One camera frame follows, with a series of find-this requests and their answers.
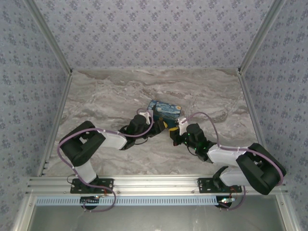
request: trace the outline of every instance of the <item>metal base plate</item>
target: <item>metal base plate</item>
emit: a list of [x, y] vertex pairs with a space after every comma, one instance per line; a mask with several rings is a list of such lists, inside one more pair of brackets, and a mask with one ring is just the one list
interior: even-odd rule
[[198, 188], [199, 193], [234, 193], [235, 191], [238, 193], [242, 192], [241, 186], [233, 185], [232, 187], [225, 186], [221, 190], [219, 190], [213, 182], [213, 178], [199, 178], [198, 179]]
[[[114, 179], [112, 178], [99, 178], [97, 185], [105, 186], [108, 188], [113, 189], [114, 187]], [[73, 179], [72, 186], [71, 186], [71, 194], [111, 194], [109, 190], [98, 189], [98, 188], [91, 188], [84, 185], [79, 179]]]

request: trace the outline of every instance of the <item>marble surface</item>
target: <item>marble surface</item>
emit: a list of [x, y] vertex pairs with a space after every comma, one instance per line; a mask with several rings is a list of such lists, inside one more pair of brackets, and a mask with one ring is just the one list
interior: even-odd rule
[[[59, 140], [85, 120], [96, 127], [118, 130], [140, 107], [152, 100], [182, 107], [182, 115], [208, 113], [215, 121], [223, 145], [245, 146], [257, 141], [235, 70], [100, 70], [74, 71], [55, 145], [44, 173], [63, 176], [72, 170], [56, 153]], [[205, 136], [215, 132], [203, 116]], [[168, 131], [126, 151], [99, 148], [91, 162], [99, 175], [214, 174], [220, 166], [200, 161], [184, 145], [174, 147]]]

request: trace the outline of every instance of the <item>wall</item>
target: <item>wall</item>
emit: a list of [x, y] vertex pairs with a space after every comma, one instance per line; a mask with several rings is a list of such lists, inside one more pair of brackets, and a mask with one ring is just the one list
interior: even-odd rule
[[0, 230], [37, 173], [66, 74], [21, 0], [0, 1]]
[[238, 67], [272, 0], [36, 0], [71, 68]]
[[308, 230], [308, 2], [288, 0], [245, 79], [269, 150], [287, 168], [286, 183]]

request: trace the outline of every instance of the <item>box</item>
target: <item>box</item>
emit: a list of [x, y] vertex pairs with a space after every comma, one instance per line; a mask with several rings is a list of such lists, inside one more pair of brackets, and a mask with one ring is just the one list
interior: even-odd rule
[[161, 119], [167, 123], [168, 128], [176, 127], [181, 109], [180, 106], [157, 100], [152, 100], [148, 106], [148, 110], [153, 110], [154, 121]]

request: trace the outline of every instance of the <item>black cable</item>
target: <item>black cable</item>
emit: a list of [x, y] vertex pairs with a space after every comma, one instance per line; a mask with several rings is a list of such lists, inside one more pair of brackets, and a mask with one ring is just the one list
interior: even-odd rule
[[190, 154], [194, 155], [194, 156], [197, 156], [196, 154], [193, 154], [190, 150], [189, 150], [189, 147], [187, 146], [187, 150], [189, 151]]
[[74, 176], [74, 175], [75, 175], [75, 174], [71, 174], [71, 175], [69, 175], [69, 176], [66, 178], [67, 183], [73, 184], [73, 182], [69, 182], [69, 181], [68, 181], [68, 178], [71, 177], [71, 176]]
[[148, 137], [146, 138], [146, 141], [144, 141], [144, 142], [142, 142], [142, 143], [136, 143], [135, 145], [140, 145], [140, 144], [144, 144], [145, 142], [147, 142], [148, 141]]

